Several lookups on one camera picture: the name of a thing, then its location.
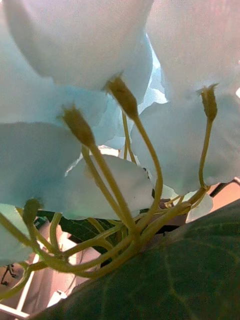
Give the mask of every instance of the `pale blue petal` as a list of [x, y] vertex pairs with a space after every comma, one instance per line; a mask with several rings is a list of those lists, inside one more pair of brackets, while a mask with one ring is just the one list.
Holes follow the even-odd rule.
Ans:
[[[138, 102], [139, 113], [154, 101], [161, 103], [164, 96], [158, 90], [153, 91], [148, 87], [152, 69], [153, 57], [151, 45], [147, 35], [144, 35], [139, 52], [135, 59], [128, 64], [121, 76]], [[127, 124], [130, 132], [133, 127], [133, 121], [127, 119]], [[111, 148], [121, 149], [125, 143], [122, 109], [109, 95], [107, 109], [102, 115], [101, 121], [92, 130], [97, 145], [105, 144]]]
[[[112, 155], [104, 155], [104, 159], [132, 214], [136, 216], [138, 210], [149, 208], [153, 203], [153, 185], [144, 169]], [[106, 181], [99, 169], [98, 172]], [[118, 219], [96, 186], [83, 159], [62, 179], [61, 184], [53, 185], [46, 192], [47, 208], [51, 211], [63, 212], [67, 219], [82, 219], [83, 217]]]
[[3, 3], [17, 44], [39, 74], [100, 90], [134, 59], [153, 0]]
[[0, 203], [20, 208], [45, 200], [81, 152], [69, 130], [46, 123], [0, 124], [0, 148]]
[[153, 89], [157, 89], [160, 92], [165, 92], [165, 82], [163, 78], [163, 69], [159, 66], [155, 72], [152, 73], [150, 87]]
[[206, 194], [202, 199], [202, 201], [200, 202], [200, 204], [188, 213], [186, 217], [186, 223], [192, 222], [196, 219], [199, 219], [209, 214], [209, 212], [213, 208], [213, 205], [214, 205], [213, 198], [210, 197], [209, 194]]
[[219, 83], [240, 60], [239, 0], [155, 0], [147, 33], [171, 92]]
[[105, 142], [105, 145], [113, 148], [121, 150], [125, 145], [125, 137], [124, 136], [114, 136], [111, 140]]
[[26, 62], [12, 40], [0, 3], [0, 123], [45, 122], [63, 126], [57, 118], [62, 106], [75, 103], [91, 126], [107, 108], [104, 92], [57, 86], [41, 78]]
[[[215, 93], [218, 113], [203, 174], [207, 185], [228, 182], [240, 175], [240, 99], [221, 87]], [[200, 96], [178, 103], [154, 103], [140, 118], [159, 158], [164, 184], [184, 195], [200, 187], [198, 170], [207, 119]], [[132, 151], [154, 175], [153, 162], [135, 127], [131, 138]]]
[[122, 80], [135, 96], [137, 104], [144, 100], [153, 68], [153, 56], [148, 36], [144, 34], [140, 48], [122, 74]]
[[[12, 205], [0, 204], [0, 212], [10, 220], [26, 236], [29, 236], [28, 230]], [[26, 247], [20, 243], [7, 229], [0, 225], [0, 266], [22, 262], [29, 258], [33, 252], [32, 248]]]

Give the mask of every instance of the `leaf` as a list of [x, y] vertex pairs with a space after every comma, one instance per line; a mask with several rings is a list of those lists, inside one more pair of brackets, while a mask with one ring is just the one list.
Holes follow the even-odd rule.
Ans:
[[[37, 215], [39, 217], [46, 217], [50, 222], [53, 219], [54, 213], [50, 211], [38, 211]], [[101, 226], [104, 228], [104, 230], [108, 230], [114, 225], [107, 220], [103, 219], [96, 219]], [[79, 240], [79, 243], [82, 243], [86, 240], [92, 239], [95, 236], [99, 235], [98, 230], [87, 220], [69, 220], [64, 217], [61, 218], [59, 222], [62, 231], [67, 232], [74, 237], [76, 237]], [[117, 238], [116, 234], [113, 234], [109, 237], [111, 243], [115, 246], [119, 240]], [[94, 249], [96, 249], [99, 253], [104, 254], [107, 250], [101, 246], [95, 246]]]
[[180, 227], [31, 319], [239, 320], [239, 213], [236, 201]]

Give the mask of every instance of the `dark green leaf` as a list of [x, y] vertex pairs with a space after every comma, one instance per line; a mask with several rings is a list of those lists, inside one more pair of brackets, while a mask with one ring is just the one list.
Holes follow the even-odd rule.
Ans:
[[239, 320], [239, 213], [235, 202], [180, 227], [32, 320]]
[[[53, 212], [49, 211], [38, 211], [37, 215], [39, 217], [47, 217], [47, 219], [51, 222], [54, 216]], [[114, 225], [107, 220], [96, 219], [104, 230], [108, 230]], [[64, 217], [60, 220], [60, 226], [62, 231], [65, 231], [79, 240], [79, 243], [84, 242], [86, 240], [92, 239], [99, 234], [98, 230], [87, 220], [69, 220]], [[117, 239], [116, 234], [113, 234], [109, 237], [111, 243], [116, 245], [119, 240]], [[101, 246], [94, 247], [99, 253], [104, 254], [107, 250]]]

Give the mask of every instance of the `white petal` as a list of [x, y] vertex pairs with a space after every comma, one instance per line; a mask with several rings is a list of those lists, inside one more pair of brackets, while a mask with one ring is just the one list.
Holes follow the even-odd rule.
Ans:
[[218, 83], [240, 60], [239, 0], [155, 0], [147, 33], [172, 93]]
[[[0, 204], [0, 212], [26, 236], [28, 230], [20, 215], [12, 205]], [[0, 225], [0, 266], [25, 261], [32, 253], [32, 248], [20, 243], [7, 229]]]
[[[203, 177], [207, 185], [228, 182], [240, 175], [240, 99], [215, 90], [218, 105]], [[140, 115], [160, 161], [164, 184], [178, 195], [200, 187], [198, 171], [206, 131], [201, 97], [179, 104], [153, 104]], [[131, 132], [132, 151], [154, 174], [152, 159], [137, 129]]]
[[209, 194], [206, 194], [200, 204], [196, 206], [196, 208], [192, 209], [187, 217], [186, 217], [186, 223], [192, 222], [196, 219], [199, 219], [201, 217], [204, 217], [205, 215], [209, 214], [209, 212], [213, 208], [213, 198], [210, 197]]
[[58, 86], [40, 77], [27, 63], [8, 32], [0, 3], [0, 123], [45, 122], [63, 126], [62, 106], [75, 104], [91, 126], [107, 108], [104, 92]]
[[[136, 216], [138, 210], [149, 208], [153, 203], [153, 186], [144, 169], [115, 156], [104, 155], [103, 157], [132, 214]], [[96, 186], [84, 160], [81, 160], [62, 179], [61, 184], [53, 185], [48, 189], [45, 198], [47, 199], [46, 206], [51, 211], [59, 209], [67, 219], [82, 219], [82, 217], [118, 219]]]
[[30, 198], [45, 200], [79, 157], [81, 144], [60, 127], [16, 123], [0, 125], [0, 148], [0, 203], [23, 208]]
[[11, 32], [56, 83], [102, 89], [140, 48], [153, 0], [7, 0]]

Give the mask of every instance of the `flower bud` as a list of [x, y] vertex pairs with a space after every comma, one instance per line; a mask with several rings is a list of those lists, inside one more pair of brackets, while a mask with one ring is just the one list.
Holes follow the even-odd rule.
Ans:
[[138, 117], [137, 100], [120, 77], [110, 81], [107, 88], [130, 119]]
[[74, 105], [71, 109], [64, 109], [62, 118], [71, 132], [83, 145], [89, 147], [95, 144], [95, 138], [90, 126]]
[[217, 84], [212, 84], [208, 88], [204, 87], [200, 94], [202, 98], [202, 103], [204, 106], [204, 112], [211, 122], [214, 121], [218, 108], [217, 108], [217, 103], [215, 99], [215, 94], [214, 94], [214, 89], [217, 86]]
[[37, 199], [27, 200], [22, 214], [22, 219], [26, 225], [34, 223], [38, 210], [42, 207], [42, 204]]

